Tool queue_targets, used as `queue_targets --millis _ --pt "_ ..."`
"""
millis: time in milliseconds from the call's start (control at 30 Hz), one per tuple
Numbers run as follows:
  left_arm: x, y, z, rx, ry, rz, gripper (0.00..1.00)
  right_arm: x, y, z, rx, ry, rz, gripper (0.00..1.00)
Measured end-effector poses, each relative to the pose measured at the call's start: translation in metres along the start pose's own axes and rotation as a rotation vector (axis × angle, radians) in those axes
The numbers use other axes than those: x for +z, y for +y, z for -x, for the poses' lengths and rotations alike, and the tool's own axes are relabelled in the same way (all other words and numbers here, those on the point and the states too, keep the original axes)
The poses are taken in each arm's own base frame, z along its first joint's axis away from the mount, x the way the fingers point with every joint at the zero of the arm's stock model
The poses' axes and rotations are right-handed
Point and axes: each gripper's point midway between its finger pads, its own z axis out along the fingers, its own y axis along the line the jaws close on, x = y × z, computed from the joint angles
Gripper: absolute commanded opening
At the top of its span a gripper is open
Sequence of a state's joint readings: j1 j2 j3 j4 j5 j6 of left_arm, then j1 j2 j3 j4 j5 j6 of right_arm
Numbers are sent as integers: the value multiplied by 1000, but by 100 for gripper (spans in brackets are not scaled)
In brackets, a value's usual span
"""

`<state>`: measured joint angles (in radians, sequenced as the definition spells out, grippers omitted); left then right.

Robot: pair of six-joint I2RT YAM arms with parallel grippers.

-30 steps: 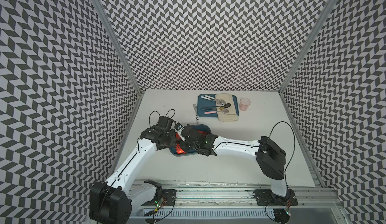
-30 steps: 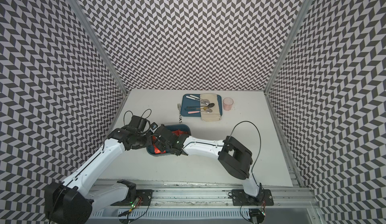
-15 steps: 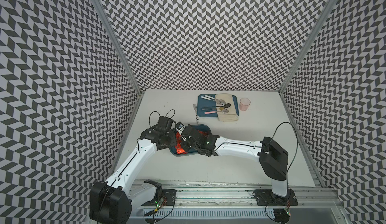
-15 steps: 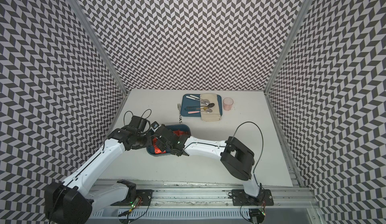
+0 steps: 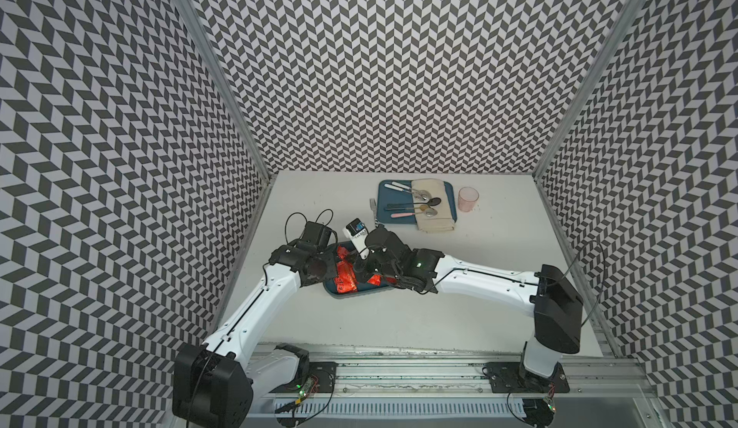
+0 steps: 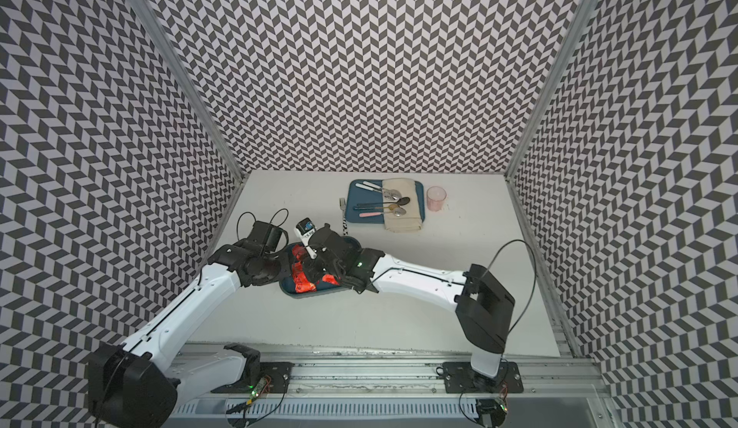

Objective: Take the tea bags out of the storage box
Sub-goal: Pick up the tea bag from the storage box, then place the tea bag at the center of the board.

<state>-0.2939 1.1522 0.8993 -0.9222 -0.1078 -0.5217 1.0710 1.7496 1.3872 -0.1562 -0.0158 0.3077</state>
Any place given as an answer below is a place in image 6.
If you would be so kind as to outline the red tea bag three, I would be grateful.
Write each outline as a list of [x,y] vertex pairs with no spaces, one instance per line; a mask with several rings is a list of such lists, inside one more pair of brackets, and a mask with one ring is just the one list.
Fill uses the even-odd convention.
[[321,285],[322,289],[332,289],[335,287],[339,287],[340,283],[334,278],[334,276],[330,274],[325,274],[320,278],[319,284]]

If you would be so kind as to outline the teal plastic storage box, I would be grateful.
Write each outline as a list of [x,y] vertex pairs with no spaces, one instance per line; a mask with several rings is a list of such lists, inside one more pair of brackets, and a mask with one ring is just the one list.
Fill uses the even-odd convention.
[[278,285],[283,293],[293,298],[309,298],[312,296],[334,293],[339,289],[352,289],[354,281],[345,270],[342,276],[334,275],[326,268],[320,276],[312,280],[304,270],[304,262],[309,259],[309,238],[311,235],[300,236],[296,243],[284,247],[280,259],[280,280]]

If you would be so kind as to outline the red tea bag one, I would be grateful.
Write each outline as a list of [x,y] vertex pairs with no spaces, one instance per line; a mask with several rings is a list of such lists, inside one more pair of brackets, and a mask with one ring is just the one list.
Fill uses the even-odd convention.
[[305,275],[303,265],[301,263],[295,263],[291,268],[291,277],[294,284],[294,291],[298,295],[301,293],[310,293],[316,291],[315,283],[309,281],[309,278]]

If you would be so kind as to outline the red tea bag two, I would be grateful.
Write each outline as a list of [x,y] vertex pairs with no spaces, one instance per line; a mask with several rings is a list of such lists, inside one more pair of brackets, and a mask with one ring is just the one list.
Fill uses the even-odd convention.
[[301,243],[296,243],[296,245],[292,247],[291,254],[296,263],[303,262],[305,258],[308,258],[308,259],[311,258],[311,256],[309,256],[307,249],[303,245],[301,245]]

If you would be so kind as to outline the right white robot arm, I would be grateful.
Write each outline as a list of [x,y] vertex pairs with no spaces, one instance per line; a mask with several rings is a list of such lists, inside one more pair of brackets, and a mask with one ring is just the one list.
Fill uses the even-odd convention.
[[307,279],[317,281],[330,274],[340,287],[356,293],[406,295],[454,313],[474,347],[472,370],[497,377],[515,299],[488,268],[472,264],[453,271],[411,264],[381,250],[356,247],[329,224],[317,227],[308,218],[294,232],[309,254],[303,262]]

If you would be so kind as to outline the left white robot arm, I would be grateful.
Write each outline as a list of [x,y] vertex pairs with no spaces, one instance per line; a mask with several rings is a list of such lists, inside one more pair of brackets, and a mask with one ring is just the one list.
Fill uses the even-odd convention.
[[231,343],[215,355],[173,368],[182,347],[215,309],[241,288],[277,283],[290,274],[290,252],[242,243],[223,245],[201,273],[146,326],[120,345],[100,345],[88,357],[88,410],[115,427],[160,427],[179,406],[233,387],[253,404],[272,383],[261,354]]

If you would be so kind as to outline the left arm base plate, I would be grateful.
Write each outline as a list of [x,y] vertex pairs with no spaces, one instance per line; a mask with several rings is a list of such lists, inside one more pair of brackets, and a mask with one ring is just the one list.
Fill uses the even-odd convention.
[[238,395],[268,391],[285,395],[288,392],[294,364],[291,362],[266,362],[259,365],[259,370],[251,370],[246,377],[230,385],[228,391]]

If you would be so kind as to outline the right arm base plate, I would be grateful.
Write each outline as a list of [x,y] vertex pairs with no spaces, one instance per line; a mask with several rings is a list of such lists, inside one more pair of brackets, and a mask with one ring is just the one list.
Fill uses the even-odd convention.
[[519,368],[515,362],[503,360],[495,377],[476,372],[467,362],[445,362],[435,368],[436,375],[445,386],[446,393],[524,393]]

